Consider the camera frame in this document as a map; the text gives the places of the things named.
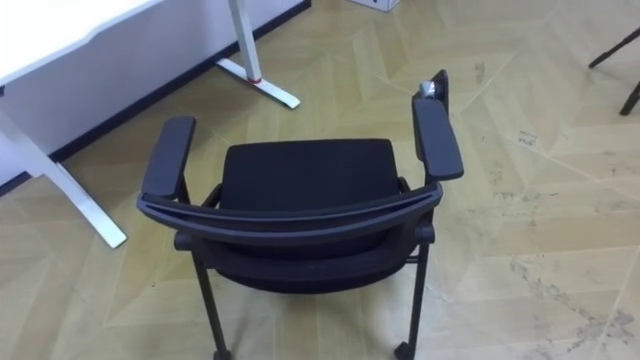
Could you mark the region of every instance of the chair leg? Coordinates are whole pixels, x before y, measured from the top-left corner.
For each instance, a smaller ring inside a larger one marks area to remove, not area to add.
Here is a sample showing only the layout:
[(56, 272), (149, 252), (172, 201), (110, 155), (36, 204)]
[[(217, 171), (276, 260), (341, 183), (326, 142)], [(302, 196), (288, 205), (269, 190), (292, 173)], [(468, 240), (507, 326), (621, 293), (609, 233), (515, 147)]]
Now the chair leg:
[(416, 283), (413, 289), (413, 306), (411, 308), (411, 325), (409, 328), (409, 342), (402, 342), (394, 350), (398, 360), (414, 360), (418, 346), (418, 329), (420, 327), (420, 313), (422, 312), (422, 296), (427, 278), (427, 260), (429, 245), (420, 245), (418, 251), (418, 267), (416, 269)]
[(216, 343), (216, 351), (213, 353), (213, 360), (231, 360), (231, 352), (227, 349), (227, 345), (224, 342), (224, 334), (222, 333), (222, 326), (220, 325), (216, 302), (213, 299), (213, 291), (211, 290), (211, 283), (209, 282), (207, 269), (194, 253), (191, 253), (191, 255), (193, 256), (193, 264), (195, 265), (196, 274), (198, 275), (198, 282), (200, 283), (200, 290), (202, 291), (204, 305), (207, 309), (207, 316), (209, 317), (213, 340)]
[(589, 64), (589, 69), (593, 69), (594, 67), (598, 66), (598, 64), (608, 59), (609, 56), (615, 54), (618, 50), (622, 49), (625, 45), (629, 44), (639, 36), (640, 36), (640, 28), (636, 29), (634, 32), (632, 32), (627, 37), (622, 39), (622, 41), (620, 41), (614, 47), (612, 47), (611, 50), (600, 54), (600, 56), (598, 56), (595, 60), (593, 60)]
[(638, 85), (636, 85), (636, 87), (633, 89), (631, 94), (629, 94), (627, 101), (625, 101), (624, 105), (622, 106), (622, 109), (620, 110), (620, 115), (622, 116), (629, 115), (633, 107), (636, 106), (636, 103), (638, 102), (639, 99), (640, 99), (640, 82), (638, 83)]

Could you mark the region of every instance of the herringbone parquet floor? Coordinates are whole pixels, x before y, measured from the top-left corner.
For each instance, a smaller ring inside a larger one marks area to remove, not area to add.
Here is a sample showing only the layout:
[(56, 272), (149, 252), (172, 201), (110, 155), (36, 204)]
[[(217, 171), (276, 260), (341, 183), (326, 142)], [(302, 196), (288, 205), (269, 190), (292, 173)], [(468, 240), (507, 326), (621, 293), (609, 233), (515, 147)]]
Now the herringbone parquet floor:
[[(190, 260), (134, 199), (163, 121), (199, 119), (187, 179), (201, 199), (231, 144), (386, 137), (414, 186), (409, 97), (449, 71), (466, 166), (446, 184), (418, 359), (640, 358), (640, 44), (586, 64), (638, 26), (631, 0), (344, 0), (259, 41), (287, 110), (212, 70), (67, 162), (129, 235), (111, 250), (46, 180), (0, 199), (0, 359), (210, 359)], [(413, 269), (319, 297), (211, 273), (237, 359), (391, 359)]]

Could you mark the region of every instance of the seat cushion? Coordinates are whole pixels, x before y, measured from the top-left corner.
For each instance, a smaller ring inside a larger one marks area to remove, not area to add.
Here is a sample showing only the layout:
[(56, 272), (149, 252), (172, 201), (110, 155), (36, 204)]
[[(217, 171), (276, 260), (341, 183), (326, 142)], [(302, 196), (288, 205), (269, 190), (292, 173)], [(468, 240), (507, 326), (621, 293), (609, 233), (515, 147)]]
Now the seat cushion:
[(221, 209), (317, 210), (398, 193), (393, 148), (383, 139), (236, 145), (224, 164)]
[[(365, 203), (399, 193), (393, 148), (388, 140), (319, 140), (237, 145), (224, 164), (220, 208), (247, 212), (313, 211)], [(221, 245), (246, 259), (297, 263), (345, 258), (388, 241), (388, 231), (313, 246)], [(323, 293), (363, 286), (387, 277), (404, 261), (339, 281), (278, 282), (218, 272), (238, 283), (286, 293)]]

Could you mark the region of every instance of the office chair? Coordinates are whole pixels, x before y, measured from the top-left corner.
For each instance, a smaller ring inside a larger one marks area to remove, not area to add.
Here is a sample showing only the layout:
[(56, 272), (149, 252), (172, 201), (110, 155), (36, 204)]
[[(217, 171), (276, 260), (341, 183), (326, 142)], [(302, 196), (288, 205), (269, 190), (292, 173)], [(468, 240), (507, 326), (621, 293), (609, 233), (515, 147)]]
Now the office chair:
[[(396, 173), (385, 139), (289, 141), (231, 146), (223, 179), (191, 205), (184, 167), (192, 117), (166, 122), (138, 198), (151, 219), (177, 230), (190, 251), (216, 344), (229, 360), (207, 269), (255, 289), (323, 294), (355, 289), (417, 264), (408, 342), (394, 351), (415, 358), (433, 212), (439, 182), (462, 176), (448, 118), (448, 80), (440, 71), (411, 100), (416, 155), (425, 185), (411, 190)], [(418, 249), (417, 256), (411, 254)]]
[[(633, 40), (638, 38), (638, 36), (640, 36), (640, 28), (636, 29), (631, 34), (627, 35), (627, 37), (622, 39), (622, 41), (617, 43), (609, 51), (605, 51), (602, 54), (600, 54), (597, 58), (595, 58), (595, 60), (593, 60), (589, 64), (589, 69), (593, 69), (594, 67), (598, 66), (598, 64), (605, 61), (611, 55), (615, 54), (618, 50), (622, 49), (623, 47), (631, 43)], [(638, 82), (636, 87), (633, 88), (633, 90), (631, 91), (631, 94), (629, 94), (629, 97), (627, 98), (627, 101), (625, 101), (624, 105), (622, 105), (622, 109), (620, 110), (620, 115), (622, 116), (629, 115), (631, 110), (633, 110), (633, 107), (636, 106), (636, 104), (638, 103), (638, 100), (640, 100), (640, 82)]]

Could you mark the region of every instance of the floor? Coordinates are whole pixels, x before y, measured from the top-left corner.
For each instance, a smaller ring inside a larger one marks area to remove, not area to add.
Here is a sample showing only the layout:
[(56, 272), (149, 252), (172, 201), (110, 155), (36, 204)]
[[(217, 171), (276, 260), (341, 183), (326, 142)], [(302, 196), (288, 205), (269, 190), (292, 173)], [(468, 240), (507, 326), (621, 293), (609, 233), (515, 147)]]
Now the floor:
[[(199, 119), (187, 179), (202, 199), (231, 144), (387, 137), (413, 186), (409, 97), (446, 68), (466, 175), (436, 215), (417, 359), (640, 358), (640, 45), (631, 0), (345, 0), (259, 42), (295, 111), (212, 70), (67, 161), (129, 235), (111, 250), (45, 179), (0, 199), (0, 359), (210, 359), (189, 258), (134, 207), (163, 121)], [(358, 291), (286, 297), (211, 273), (236, 359), (391, 359), (413, 268)]]

